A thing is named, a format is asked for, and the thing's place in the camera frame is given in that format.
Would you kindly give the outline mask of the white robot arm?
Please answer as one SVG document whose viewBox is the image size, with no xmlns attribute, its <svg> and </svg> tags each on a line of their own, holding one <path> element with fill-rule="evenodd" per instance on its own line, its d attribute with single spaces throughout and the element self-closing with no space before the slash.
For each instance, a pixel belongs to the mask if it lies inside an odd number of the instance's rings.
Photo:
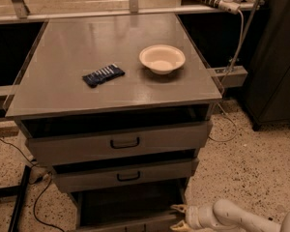
<svg viewBox="0 0 290 232">
<path fill-rule="evenodd" d="M 176 232 L 206 228 L 215 232 L 290 232 L 290 212 L 282 224 L 278 224 L 245 211 L 227 199 L 200 207 L 180 204 L 171 208 L 185 215 L 184 219 L 170 226 Z"/>
</svg>

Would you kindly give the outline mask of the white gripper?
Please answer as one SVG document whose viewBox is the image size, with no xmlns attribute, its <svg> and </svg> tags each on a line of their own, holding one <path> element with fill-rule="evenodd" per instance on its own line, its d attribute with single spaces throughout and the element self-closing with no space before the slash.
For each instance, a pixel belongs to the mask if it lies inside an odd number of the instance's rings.
<svg viewBox="0 0 290 232">
<path fill-rule="evenodd" d="M 187 206 L 185 204 L 175 204 L 171 208 L 180 213 L 186 213 L 186 222 L 183 220 L 171 225 L 170 229 L 174 232 L 189 232 L 189 227 L 193 230 L 211 228 L 213 218 L 213 208 L 211 205 Z"/>
</svg>

